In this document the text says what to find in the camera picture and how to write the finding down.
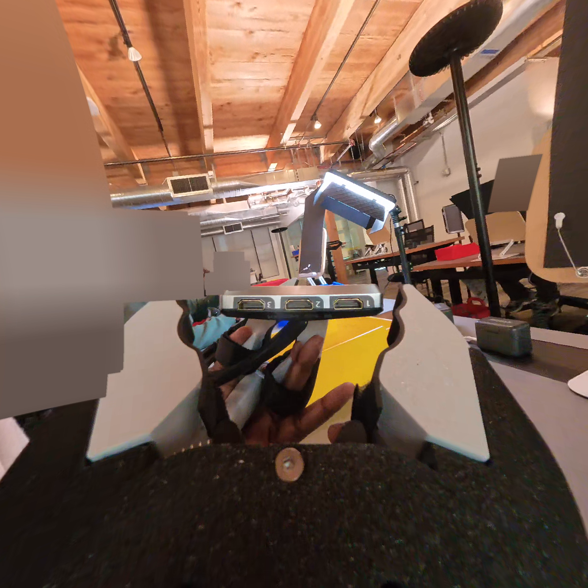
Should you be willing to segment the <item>person's left hand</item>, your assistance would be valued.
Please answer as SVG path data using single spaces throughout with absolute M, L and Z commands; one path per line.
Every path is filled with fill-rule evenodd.
M 301 391 L 311 374 L 314 363 L 322 356 L 326 332 L 326 321 L 322 321 L 322 336 L 314 336 L 304 344 L 291 344 L 292 365 L 286 376 L 285 385 L 290 391 Z M 197 351 L 202 368 L 202 353 Z M 223 437 L 212 443 L 246 443 L 268 446 L 272 444 L 287 445 L 300 443 L 305 437 L 325 424 L 353 398 L 357 386 L 342 383 L 324 397 L 318 399 L 299 413 L 288 417 L 279 417 L 267 408 L 258 408 L 236 437 Z M 198 413 L 202 420 L 202 382 L 198 394 Z

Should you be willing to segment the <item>LED light panel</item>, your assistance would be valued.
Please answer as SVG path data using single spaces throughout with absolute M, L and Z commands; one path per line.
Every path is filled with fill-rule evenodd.
M 313 204 L 374 232 L 385 226 L 388 217 L 398 218 L 400 212 L 393 195 L 335 171 L 325 173 Z

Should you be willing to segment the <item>silver air duct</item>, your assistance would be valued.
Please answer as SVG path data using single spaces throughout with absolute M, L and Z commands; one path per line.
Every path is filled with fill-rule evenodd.
M 160 185 L 141 187 L 110 195 L 115 209 L 154 209 L 162 206 L 178 206 L 209 201 L 224 201 L 254 194 L 274 192 L 283 189 L 315 188 L 323 175 L 318 169 L 304 169 L 310 172 L 304 178 L 302 171 L 286 170 L 277 173 L 260 173 L 239 178 L 219 179 L 211 182 L 211 189 L 198 194 L 175 196 L 169 187 Z

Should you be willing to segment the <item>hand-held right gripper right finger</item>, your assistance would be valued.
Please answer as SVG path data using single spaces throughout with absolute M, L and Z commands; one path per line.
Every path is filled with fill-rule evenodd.
M 371 381 L 356 386 L 350 439 L 421 462 L 436 461 L 436 446 L 490 460 L 470 346 L 414 286 L 400 286 L 387 348 Z

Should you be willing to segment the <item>grey monitor stand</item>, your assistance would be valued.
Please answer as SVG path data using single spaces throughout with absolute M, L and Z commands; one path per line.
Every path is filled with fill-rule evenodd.
M 326 268 L 327 232 L 325 229 L 325 208 L 315 203 L 315 189 L 305 199 L 302 218 L 302 234 L 299 247 L 298 279 L 311 285 L 327 285 L 324 278 Z

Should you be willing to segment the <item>black light stand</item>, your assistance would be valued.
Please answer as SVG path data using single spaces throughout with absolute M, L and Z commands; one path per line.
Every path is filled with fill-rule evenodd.
M 401 261 L 401 273 L 403 276 L 404 285 L 413 285 L 408 257 L 406 255 L 405 243 L 403 240 L 403 230 L 401 226 L 401 209 L 396 203 L 394 208 L 390 211 L 390 219 L 394 227 L 394 234 L 396 237 L 396 243 L 398 245 L 399 258 Z

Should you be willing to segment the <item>grey desk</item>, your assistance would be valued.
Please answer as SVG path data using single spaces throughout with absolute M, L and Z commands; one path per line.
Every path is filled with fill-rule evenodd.
M 474 321 L 458 319 L 455 327 L 465 337 Z M 531 331 L 532 342 L 587 346 L 587 336 Z M 519 501 L 553 503 L 551 513 L 573 499 L 587 527 L 587 399 L 567 383 L 491 362 L 469 346 L 491 473 L 507 480 Z

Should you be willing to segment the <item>large ceiling air vent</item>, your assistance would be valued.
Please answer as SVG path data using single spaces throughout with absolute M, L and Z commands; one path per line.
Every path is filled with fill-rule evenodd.
M 213 186 L 209 174 L 198 173 L 167 177 L 167 184 L 174 200 L 187 197 L 209 197 L 213 194 Z

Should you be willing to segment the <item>black floor lamp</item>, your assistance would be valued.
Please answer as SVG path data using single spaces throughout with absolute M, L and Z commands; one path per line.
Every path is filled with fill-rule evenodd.
M 481 253 L 490 314 L 501 317 L 493 259 L 481 196 L 479 169 L 466 95 L 462 61 L 480 48 L 494 32 L 503 15 L 502 1 L 469 1 L 432 27 L 410 55 L 409 70 L 417 77 L 431 77 L 449 67 L 460 126 L 470 200 Z

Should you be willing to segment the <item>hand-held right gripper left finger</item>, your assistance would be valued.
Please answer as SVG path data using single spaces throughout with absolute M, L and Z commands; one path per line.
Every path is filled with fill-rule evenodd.
M 93 423 L 92 462 L 146 443 L 165 458 L 209 443 L 197 406 L 201 365 L 180 339 L 181 317 L 175 301 L 156 301 L 126 322 L 123 369 L 108 375 Z

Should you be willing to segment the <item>yellow plastic bin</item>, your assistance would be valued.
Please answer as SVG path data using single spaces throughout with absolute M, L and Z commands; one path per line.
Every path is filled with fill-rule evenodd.
M 329 322 L 308 405 L 342 383 L 365 386 L 371 381 L 378 356 L 387 348 L 391 319 L 391 313 L 385 313 Z

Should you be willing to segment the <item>red plastic bin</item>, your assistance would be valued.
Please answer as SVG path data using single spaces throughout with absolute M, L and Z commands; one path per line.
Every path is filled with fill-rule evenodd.
M 478 256 L 480 248 L 475 243 L 460 244 L 438 248 L 435 251 L 436 260 L 441 262 L 455 261 L 469 256 Z

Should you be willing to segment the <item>braided HDMI cable green plugs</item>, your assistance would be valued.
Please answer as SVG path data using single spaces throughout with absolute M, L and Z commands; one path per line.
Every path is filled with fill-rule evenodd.
M 293 343 L 305 330 L 308 322 L 290 320 L 275 336 L 271 336 L 273 325 L 262 327 L 261 347 L 247 349 L 244 345 L 233 342 L 230 335 L 241 327 L 237 323 L 228 329 L 216 343 L 214 361 L 222 365 L 219 371 L 209 373 L 215 386 L 222 386 L 234 379 L 254 373 L 269 359 Z

